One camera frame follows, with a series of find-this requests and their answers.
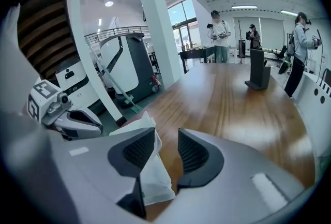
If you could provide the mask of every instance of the white curtain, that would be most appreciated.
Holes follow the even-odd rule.
[[[261,45],[267,49],[281,50],[284,45],[284,22],[270,18],[260,18],[261,21]]]
[[[240,20],[240,28],[242,30],[242,40],[246,40],[246,32],[250,31],[249,26],[254,24],[257,31],[261,35],[260,29],[260,22],[258,17],[233,17],[234,20],[234,27],[236,31],[236,44],[238,45],[240,40],[240,33],[239,33],[239,20]],[[249,49],[250,41],[246,40],[246,49]]]

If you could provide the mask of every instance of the black table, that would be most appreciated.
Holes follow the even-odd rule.
[[[212,54],[215,55],[215,63],[216,63],[216,47],[208,47],[208,48],[198,48],[198,49],[190,49],[187,51],[180,52],[180,58],[183,62],[183,69],[184,73],[187,73],[185,60],[190,58],[203,58],[204,63],[207,63],[207,57],[211,56]]]

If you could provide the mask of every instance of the railing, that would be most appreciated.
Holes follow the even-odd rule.
[[[99,46],[99,42],[105,40],[108,37],[125,34],[125,33],[143,33],[145,37],[150,37],[148,26],[130,26],[120,27],[109,30],[100,31],[99,33],[93,33],[86,35],[88,42],[92,47]]]

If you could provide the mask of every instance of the white robot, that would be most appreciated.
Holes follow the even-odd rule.
[[[99,118],[88,108],[73,106],[68,95],[48,80],[38,80],[33,86],[27,112],[46,127],[55,127],[67,140],[102,135]]]

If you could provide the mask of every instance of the black pants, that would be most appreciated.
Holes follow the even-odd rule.
[[[304,73],[304,69],[305,64],[302,63],[298,58],[294,57],[292,72],[285,87],[285,92],[288,94],[288,96],[292,97],[293,93],[298,87],[302,74]]]

